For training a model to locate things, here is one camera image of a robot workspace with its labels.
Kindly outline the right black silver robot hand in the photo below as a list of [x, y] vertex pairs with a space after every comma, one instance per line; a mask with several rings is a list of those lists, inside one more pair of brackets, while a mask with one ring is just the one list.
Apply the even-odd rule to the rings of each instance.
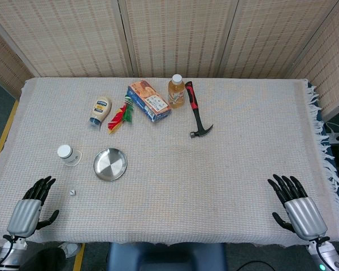
[[289, 218], [286, 222], [278, 213], [273, 212], [272, 216], [280, 227], [297, 234], [304, 241], [313, 241], [325, 236], [328, 230], [325, 221], [297, 178], [274, 174], [268, 183]]

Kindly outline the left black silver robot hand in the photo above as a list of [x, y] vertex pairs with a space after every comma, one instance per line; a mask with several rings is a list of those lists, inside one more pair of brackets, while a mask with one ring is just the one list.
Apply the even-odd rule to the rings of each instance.
[[28, 238], [57, 219], [58, 209], [48, 219], [40, 220], [42, 207], [55, 181], [52, 176], [39, 179], [17, 202], [7, 226], [12, 239]]

